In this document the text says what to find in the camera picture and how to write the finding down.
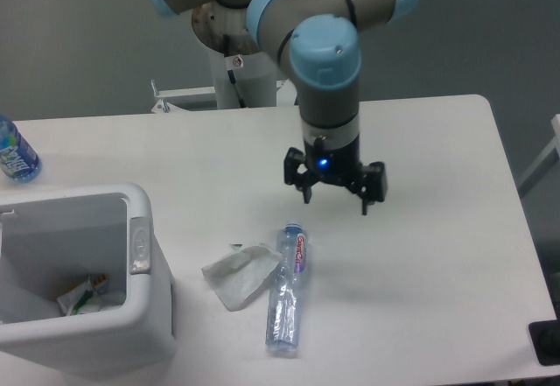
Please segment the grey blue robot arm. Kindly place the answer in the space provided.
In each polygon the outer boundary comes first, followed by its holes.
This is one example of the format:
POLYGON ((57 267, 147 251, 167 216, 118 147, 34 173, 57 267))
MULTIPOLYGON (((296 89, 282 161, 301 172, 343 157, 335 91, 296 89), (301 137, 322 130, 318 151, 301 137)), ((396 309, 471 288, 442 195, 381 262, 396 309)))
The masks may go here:
POLYGON ((152 0, 162 15, 210 3, 240 11, 241 28, 297 90, 304 146, 290 148, 284 181, 306 200, 318 182, 345 187, 364 207, 384 201, 385 165, 360 160, 358 34, 411 12, 418 0, 152 0))

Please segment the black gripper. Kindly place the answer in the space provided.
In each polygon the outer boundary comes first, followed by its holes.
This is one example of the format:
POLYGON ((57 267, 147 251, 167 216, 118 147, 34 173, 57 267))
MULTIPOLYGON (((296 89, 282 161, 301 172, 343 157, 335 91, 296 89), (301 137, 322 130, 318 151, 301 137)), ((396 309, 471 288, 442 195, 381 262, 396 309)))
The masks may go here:
POLYGON ((303 194, 304 203, 312 198, 312 186, 318 182, 344 186, 361 200, 361 214, 385 201, 387 174, 384 162, 363 165, 360 161, 360 136, 351 143, 334 150, 321 150, 304 140, 305 154, 290 147, 283 162, 283 179, 303 194))

